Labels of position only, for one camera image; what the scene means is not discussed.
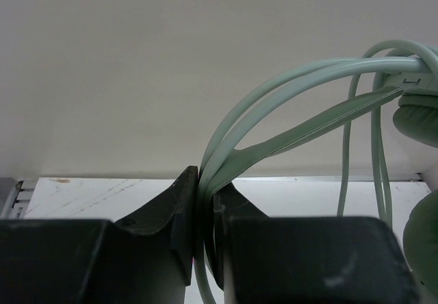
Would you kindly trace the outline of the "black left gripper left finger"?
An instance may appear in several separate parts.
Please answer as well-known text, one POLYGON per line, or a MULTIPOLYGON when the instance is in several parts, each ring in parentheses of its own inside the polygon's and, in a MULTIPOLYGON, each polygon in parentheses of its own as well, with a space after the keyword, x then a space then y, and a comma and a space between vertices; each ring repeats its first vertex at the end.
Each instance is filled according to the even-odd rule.
POLYGON ((198 169, 125 217, 1 221, 2 303, 182 303, 198 169))

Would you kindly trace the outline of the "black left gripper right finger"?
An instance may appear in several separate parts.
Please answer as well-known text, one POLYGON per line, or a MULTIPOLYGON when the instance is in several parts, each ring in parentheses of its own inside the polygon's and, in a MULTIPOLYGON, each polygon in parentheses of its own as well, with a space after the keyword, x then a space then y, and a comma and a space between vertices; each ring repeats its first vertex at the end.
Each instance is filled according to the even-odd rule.
POLYGON ((212 199, 226 303, 419 303, 393 231, 372 217, 269 217, 227 185, 212 199))

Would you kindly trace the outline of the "mint green headphones with cable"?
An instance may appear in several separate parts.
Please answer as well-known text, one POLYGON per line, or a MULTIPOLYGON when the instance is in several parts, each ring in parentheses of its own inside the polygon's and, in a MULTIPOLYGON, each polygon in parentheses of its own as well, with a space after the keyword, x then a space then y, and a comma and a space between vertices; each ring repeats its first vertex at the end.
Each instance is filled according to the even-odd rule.
POLYGON ((335 214, 345 213, 350 183, 353 121, 369 116, 366 152, 378 217, 394 222, 393 194, 382 137, 384 105, 399 103, 395 126, 427 146, 437 144, 437 48, 410 40, 385 40, 359 58, 330 58, 284 71, 257 86, 221 120, 200 165, 196 199, 194 270, 204 303, 213 303, 208 275, 219 254, 210 205, 215 194, 259 162, 315 141, 318 152, 341 155, 335 214))

